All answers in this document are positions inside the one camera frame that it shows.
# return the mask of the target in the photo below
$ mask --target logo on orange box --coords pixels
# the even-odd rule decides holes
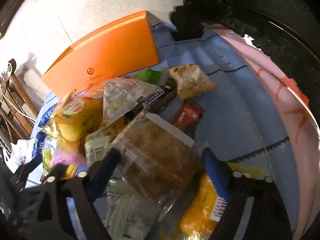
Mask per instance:
[[[89,75],[92,75],[92,74],[94,73],[94,69],[89,67],[89,68],[87,69],[87,73],[88,73]]]

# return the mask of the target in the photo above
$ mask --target metal screw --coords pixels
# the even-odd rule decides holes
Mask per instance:
[[[239,172],[239,171],[234,171],[234,172],[232,173],[232,176],[234,176],[234,177],[236,177],[236,178],[241,178],[241,177],[242,177],[242,173]]]
[[[54,176],[50,176],[49,178],[46,179],[46,182],[54,182],[55,181],[55,177]]]
[[[87,173],[86,171],[80,171],[77,176],[78,176],[79,178],[84,178],[85,176],[87,176],[87,174],[88,174],[88,173]]]
[[[264,177],[264,180],[265,180],[266,182],[268,182],[268,183],[272,183],[272,182],[273,182],[273,178],[270,177],[270,176],[265,176],[265,177]]]

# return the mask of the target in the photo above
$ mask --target pink fabric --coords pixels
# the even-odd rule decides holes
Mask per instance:
[[[302,237],[308,223],[319,211],[319,127],[308,108],[308,99],[263,52],[246,44],[231,30],[215,30],[247,62],[269,93],[291,141],[297,163],[300,211],[294,240]]]

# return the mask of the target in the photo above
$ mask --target blue cloth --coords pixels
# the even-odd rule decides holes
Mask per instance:
[[[208,142],[220,160],[259,165],[265,169],[265,175],[274,176],[294,230],[299,214],[297,168],[290,140],[268,93],[245,62],[214,31],[205,29],[200,39],[176,42],[170,29],[174,29],[171,24],[152,28],[161,63],[151,68],[166,70],[197,64],[219,85],[218,89],[195,98],[205,109],[197,126],[196,141]],[[164,71],[160,82],[167,77]],[[39,117],[58,101],[50,93]],[[160,116],[169,120],[181,105],[176,97]]]

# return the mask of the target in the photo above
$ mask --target pile of snacks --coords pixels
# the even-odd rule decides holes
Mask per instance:
[[[193,138],[205,110],[192,97],[218,85],[197,65],[178,66],[169,73],[161,87],[155,84],[163,73],[147,69],[134,78],[106,80],[77,96],[72,91],[46,113],[37,136],[42,179],[59,163],[69,166],[66,179],[79,165],[90,167],[102,160],[112,147],[121,153],[108,184],[104,222],[113,240],[143,240],[153,221],[168,212],[203,169]],[[166,122],[157,114],[176,95],[184,102]],[[181,232],[190,239],[209,236],[218,220],[208,214],[218,198],[205,173],[181,218]]]

